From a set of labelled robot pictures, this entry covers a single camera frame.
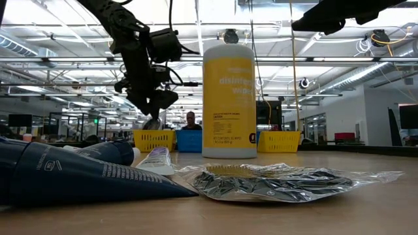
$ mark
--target wooden table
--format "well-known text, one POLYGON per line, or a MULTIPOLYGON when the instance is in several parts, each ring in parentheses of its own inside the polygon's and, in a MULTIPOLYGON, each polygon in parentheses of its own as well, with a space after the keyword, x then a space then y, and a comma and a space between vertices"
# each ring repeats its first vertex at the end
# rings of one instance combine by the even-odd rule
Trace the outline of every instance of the wooden table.
POLYGON ((418 159, 306 151, 260 154, 249 160, 203 159, 184 153, 172 156, 179 166, 287 163, 353 171, 401 170, 406 174, 392 183, 304 204, 227 203, 197 196, 5 210, 0 212, 0 234, 418 234, 418 159))

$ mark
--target dark blue tube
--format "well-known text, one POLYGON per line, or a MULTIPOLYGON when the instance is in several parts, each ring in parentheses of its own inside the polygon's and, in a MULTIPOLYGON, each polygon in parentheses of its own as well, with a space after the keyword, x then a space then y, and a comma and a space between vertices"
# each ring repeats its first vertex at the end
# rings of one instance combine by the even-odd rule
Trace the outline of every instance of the dark blue tube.
POLYGON ((124 140, 103 142, 78 149, 75 152, 86 157, 124 166, 131 166, 134 159, 132 146, 124 140))
POLYGON ((197 196, 160 175, 0 138, 0 204, 48 206, 197 196))

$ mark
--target blue bin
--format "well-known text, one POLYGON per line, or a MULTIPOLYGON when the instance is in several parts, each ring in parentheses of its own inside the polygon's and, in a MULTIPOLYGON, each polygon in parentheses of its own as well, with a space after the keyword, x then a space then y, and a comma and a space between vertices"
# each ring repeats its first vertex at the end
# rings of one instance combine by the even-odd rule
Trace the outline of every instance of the blue bin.
POLYGON ((202 152, 202 131, 176 131, 176 136, 179 152, 202 152))

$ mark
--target ceiling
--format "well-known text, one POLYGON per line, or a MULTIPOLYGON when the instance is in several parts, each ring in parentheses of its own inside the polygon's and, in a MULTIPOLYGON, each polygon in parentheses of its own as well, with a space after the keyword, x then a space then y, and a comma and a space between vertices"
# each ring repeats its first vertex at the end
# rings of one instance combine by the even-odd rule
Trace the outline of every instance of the ceiling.
MULTIPOLYGON (((293 41, 291 40, 289 4, 272 4, 271 1, 254 1, 253 21, 254 38, 257 56, 259 57, 292 57, 293 41)), ((292 18, 299 19, 303 13, 314 6, 317 1, 307 0, 304 4, 295 1, 292 18)), ((16 40, 29 48, 47 48, 58 57, 119 57, 112 55, 109 45, 112 39, 100 25, 100 22, 75 0, 46 0, 47 10, 39 6, 36 0, 9 0, 1 26, 0 35, 7 34, 16 37, 16 40)), ((152 31, 168 27, 168 3, 166 0, 134 0, 125 6, 141 22, 148 24, 152 31)), ((173 28, 179 31, 180 42, 201 54, 207 49, 223 44, 222 33, 226 29, 235 29, 240 37, 240 44, 251 47, 251 41, 246 34, 251 32, 246 6, 236 5, 235 0, 182 0, 174 1, 172 22, 173 28), (200 26, 197 25, 196 2, 199 4, 200 26)), ((324 36, 318 33, 295 32, 295 52, 298 57, 362 57, 370 56, 370 51, 359 52, 359 42, 365 35, 371 35, 373 29, 384 29, 391 40, 402 40, 393 45, 393 49, 416 39, 418 34, 418 8, 413 5, 408 8, 390 8, 380 13, 379 18, 364 25, 357 25, 355 20, 348 20, 341 31, 324 36)), ((375 56, 388 56, 386 47, 370 49, 375 56)), ((0 57, 22 57, 9 49, 0 48, 0 57)), ((56 84, 80 83, 97 84, 97 87, 44 87, 43 91, 30 91, 14 87, 13 93, 115 93, 108 85, 123 78, 119 71, 120 62, 60 62, 55 67, 40 66, 36 63, 3 63, 18 71, 31 75, 29 78, 19 76, 14 83, 39 83, 53 80, 56 84)), ((184 81, 202 81, 202 63, 175 62, 169 63, 184 81)), ((298 63, 296 74, 291 63, 259 63, 261 78, 264 80, 265 93, 294 93, 294 81, 303 78, 311 81, 310 90, 325 86, 340 75, 356 67, 369 66, 362 63, 298 63)), ((4 82, 10 82, 5 76, 0 76, 4 82)), ((202 93, 201 87, 177 87, 176 91, 182 94, 202 93)), ((57 102, 67 106, 68 101, 91 103, 91 106, 80 106, 71 103, 74 108, 132 108, 135 107, 125 98, 123 101, 106 101, 103 97, 88 97, 81 101, 78 97, 59 97, 57 102)), ((286 101, 293 104, 291 98, 286 101)), ((184 112, 188 110, 201 110, 202 97, 181 96, 173 106, 169 119, 183 121, 184 112), (181 104, 196 104, 181 108, 181 104)))

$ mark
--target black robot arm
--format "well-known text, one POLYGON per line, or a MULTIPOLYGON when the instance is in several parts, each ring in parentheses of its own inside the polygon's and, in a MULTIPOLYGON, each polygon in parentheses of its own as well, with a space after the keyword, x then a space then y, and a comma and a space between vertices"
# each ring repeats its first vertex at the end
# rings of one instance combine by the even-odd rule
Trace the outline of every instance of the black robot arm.
POLYGON ((360 25, 379 16, 379 12, 406 0, 322 0, 300 20, 292 23, 295 31, 324 32, 329 35, 341 30, 346 19, 355 18, 360 25))
POLYGON ((113 38, 110 50, 121 54, 125 63, 125 78, 115 84, 119 93, 125 88, 127 99, 143 114, 158 118, 159 109, 166 109, 177 101, 177 93, 156 89, 170 80, 168 69, 151 64, 178 61, 182 56, 182 45, 177 31, 163 29, 151 33, 150 28, 140 22, 126 8, 112 0, 78 0, 102 23, 113 38))

